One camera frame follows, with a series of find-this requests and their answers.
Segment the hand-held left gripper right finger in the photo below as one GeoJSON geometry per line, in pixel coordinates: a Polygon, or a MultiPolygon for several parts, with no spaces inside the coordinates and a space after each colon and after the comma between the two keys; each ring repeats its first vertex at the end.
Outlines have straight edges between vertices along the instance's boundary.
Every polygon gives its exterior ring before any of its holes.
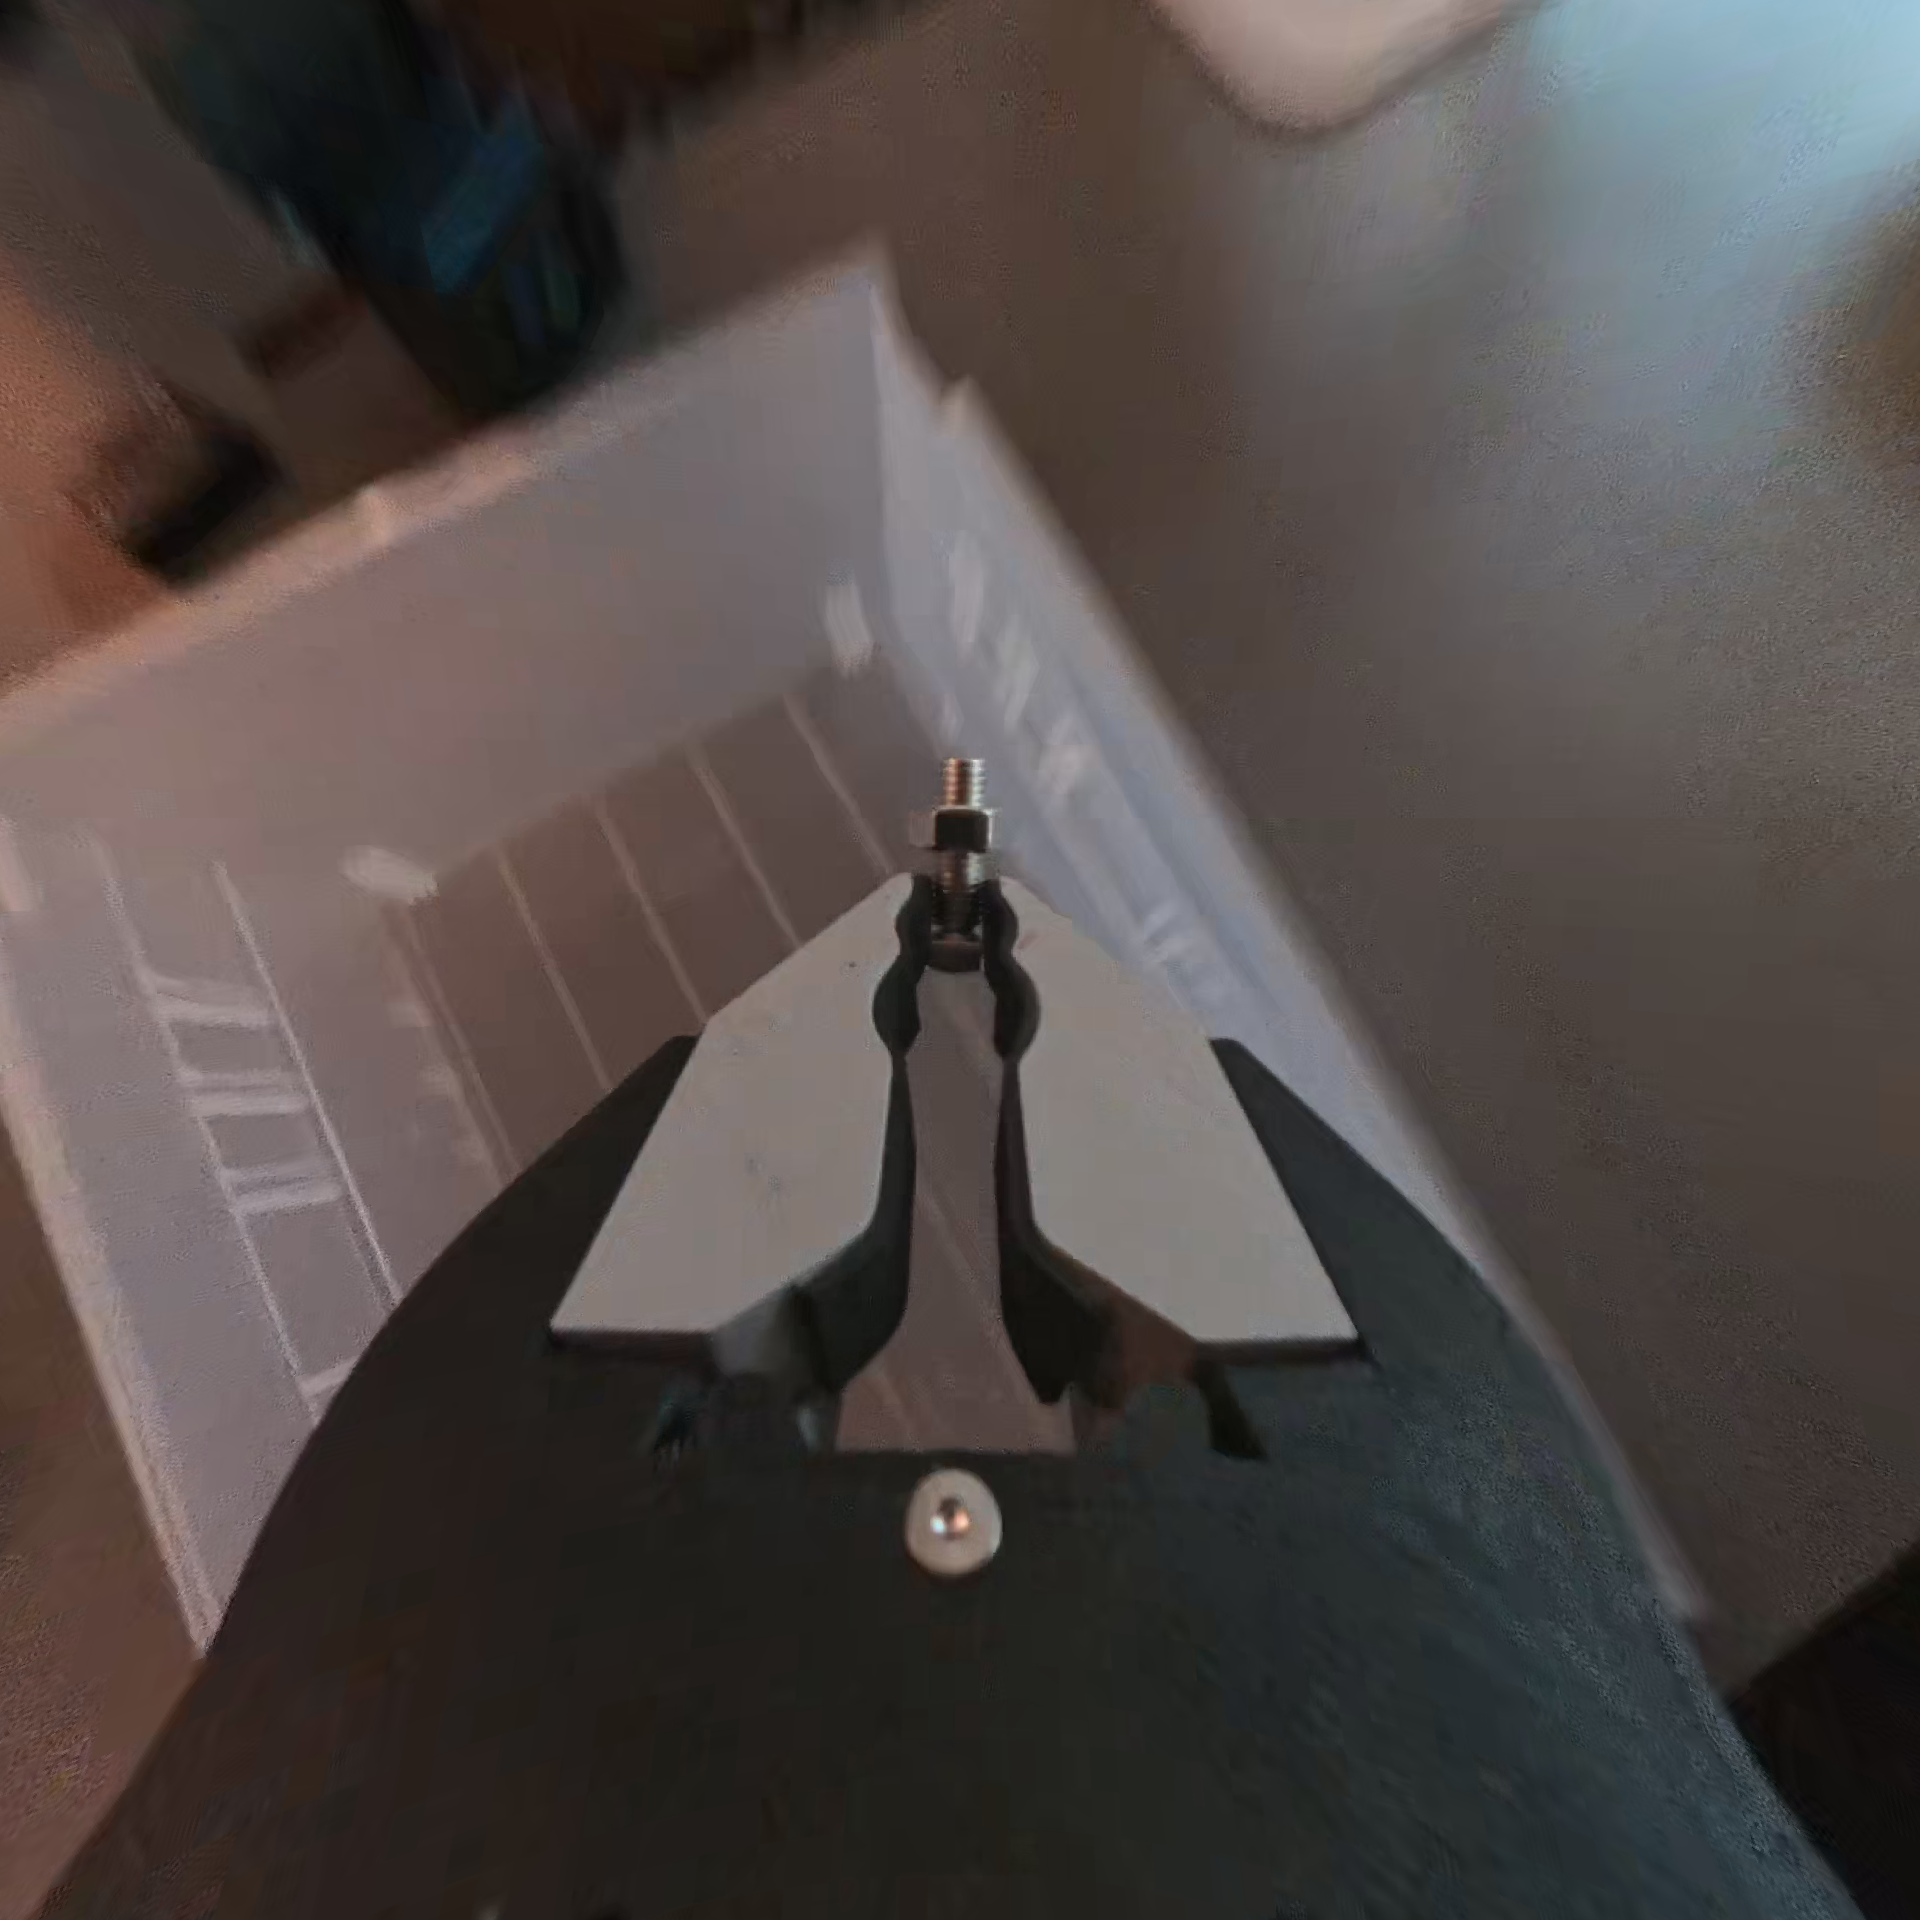
{"type": "Polygon", "coordinates": [[[1360,1333],[1205,1027],[1031,890],[980,898],[998,1307],[1043,1404],[1217,1389],[1360,1333]]]}

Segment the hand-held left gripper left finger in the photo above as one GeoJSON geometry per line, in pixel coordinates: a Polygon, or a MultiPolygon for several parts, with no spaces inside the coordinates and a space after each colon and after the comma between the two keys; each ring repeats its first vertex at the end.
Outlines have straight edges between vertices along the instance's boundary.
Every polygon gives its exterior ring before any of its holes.
{"type": "Polygon", "coordinates": [[[838,1397],[905,1315],[920,885],[713,1016],[548,1322],[569,1348],[838,1397]]]}

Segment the steel bolt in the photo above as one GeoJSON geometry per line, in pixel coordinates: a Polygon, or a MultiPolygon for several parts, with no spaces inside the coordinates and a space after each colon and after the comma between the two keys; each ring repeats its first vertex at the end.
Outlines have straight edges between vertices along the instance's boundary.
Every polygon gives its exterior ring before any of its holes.
{"type": "MultiPolygon", "coordinates": [[[[944,759],[939,805],[991,808],[987,800],[987,772],[980,759],[944,759]]],[[[971,893],[949,896],[931,875],[931,936],[928,961],[939,971],[967,973],[980,968],[983,896],[987,882],[971,893]]]]}

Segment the clear plastic bin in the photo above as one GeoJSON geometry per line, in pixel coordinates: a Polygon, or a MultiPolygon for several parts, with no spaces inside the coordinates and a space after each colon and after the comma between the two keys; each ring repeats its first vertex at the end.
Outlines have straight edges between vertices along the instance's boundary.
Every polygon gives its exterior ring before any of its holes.
{"type": "Polygon", "coordinates": [[[5,1117],[191,1649],[372,1335],[908,861],[1254,1051],[1552,1341],[983,401],[814,275],[5,699],[5,1117]]]}

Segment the small black adapter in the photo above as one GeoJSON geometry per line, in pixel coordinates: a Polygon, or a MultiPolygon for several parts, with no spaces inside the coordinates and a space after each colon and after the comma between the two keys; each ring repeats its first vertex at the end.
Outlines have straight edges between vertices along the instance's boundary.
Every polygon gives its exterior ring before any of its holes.
{"type": "Polygon", "coordinates": [[[246,420],[160,379],[107,424],[63,497],[123,560],[176,585],[286,488],[284,460],[246,420]]]}

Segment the black charging case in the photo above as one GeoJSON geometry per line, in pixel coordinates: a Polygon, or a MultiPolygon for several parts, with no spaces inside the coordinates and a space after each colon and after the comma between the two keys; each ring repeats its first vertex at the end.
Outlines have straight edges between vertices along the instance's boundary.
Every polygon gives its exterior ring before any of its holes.
{"type": "Polygon", "coordinates": [[[472,420],[567,385],[625,280],[569,119],[399,3],[153,4],[134,67],[187,144],[472,420]]]}

